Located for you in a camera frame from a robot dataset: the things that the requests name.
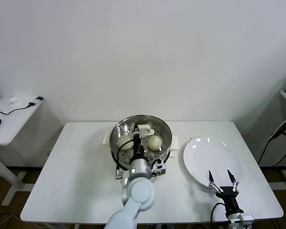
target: white plate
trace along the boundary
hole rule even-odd
[[[204,186],[209,185],[209,170],[215,184],[231,186],[227,170],[236,181],[242,176],[242,165],[238,157],[224,142],[210,137],[198,137],[190,141],[184,149],[184,163],[189,173]]]

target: white wall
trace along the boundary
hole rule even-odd
[[[40,166],[66,122],[133,114],[233,120],[258,155],[285,77],[286,0],[0,0],[0,95],[45,97],[0,158]]]

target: floor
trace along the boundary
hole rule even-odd
[[[18,170],[12,170],[14,174],[18,174]],[[35,183],[35,181],[38,178],[40,171],[29,171],[24,178],[25,183]],[[278,171],[264,171],[264,175],[267,178],[269,182],[279,182],[284,181],[283,175]],[[1,206],[1,202],[5,197],[5,194],[8,192],[10,188],[10,184],[5,181],[3,178],[0,179],[0,214],[1,213],[10,213],[15,214],[17,217],[20,216],[21,210],[29,197],[29,193],[26,192],[19,192],[15,195],[14,200],[12,201],[11,205],[8,207]],[[276,224],[274,226],[273,220],[261,220],[254,223],[254,229],[286,229],[286,191],[275,191],[275,195],[277,199],[279,200],[283,210],[284,210],[284,217],[281,219],[278,219],[277,222],[279,223],[279,226]],[[3,221],[6,219],[8,215],[2,215],[0,216],[0,221]],[[2,224],[1,229],[5,229],[7,226],[7,223]],[[175,226],[176,229],[184,229],[186,225],[178,224]],[[81,225],[81,229],[102,229],[103,225]],[[139,229],[146,229],[147,225],[139,225]],[[197,225],[193,224],[190,227],[191,229],[207,229],[211,228],[209,224],[204,225]],[[218,225],[214,225],[212,228],[219,228]],[[37,226],[35,226],[33,223],[26,223],[26,222],[20,222],[16,220],[15,218],[12,218],[10,225],[7,227],[7,229],[38,229]]]

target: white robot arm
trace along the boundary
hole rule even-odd
[[[154,203],[154,188],[152,182],[145,177],[132,180],[128,187],[129,195],[121,211],[111,216],[105,229],[135,229],[139,211],[148,210]]]
[[[152,175],[165,174],[165,165],[162,160],[155,160],[152,168],[148,165],[145,150],[141,145],[138,125],[134,126],[133,133],[133,157],[130,160],[130,169],[122,176],[117,160],[116,179],[123,178],[122,202],[124,207],[111,216],[105,229],[135,229],[139,212],[150,209],[154,203],[154,187],[150,178]]]

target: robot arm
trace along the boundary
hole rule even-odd
[[[141,145],[138,125],[134,125],[133,143],[131,168],[123,175],[120,175],[118,171],[116,176],[116,179],[123,178],[122,202],[124,207],[111,216],[105,229],[135,229],[139,212],[150,209],[154,203],[154,187],[150,178],[152,175],[165,173],[165,165],[160,159],[153,163],[152,168],[148,165],[145,150]]]
[[[238,195],[238,183],[233,174],[228,170],[232,186],[219,187],[215,184],[211,171],[209,170],[209,187],[215,195],[225,203],[225,216],[230,221],[230,229],[251,229],[254,221],[251,213],[244,213],[238,206],[236,197]]]
[[[145,177],[131,181],[127,192],[129,198],[126,204],[109,219],[105,229],[135,229],[139,211],[148,210],[154,203],[153,184]]]

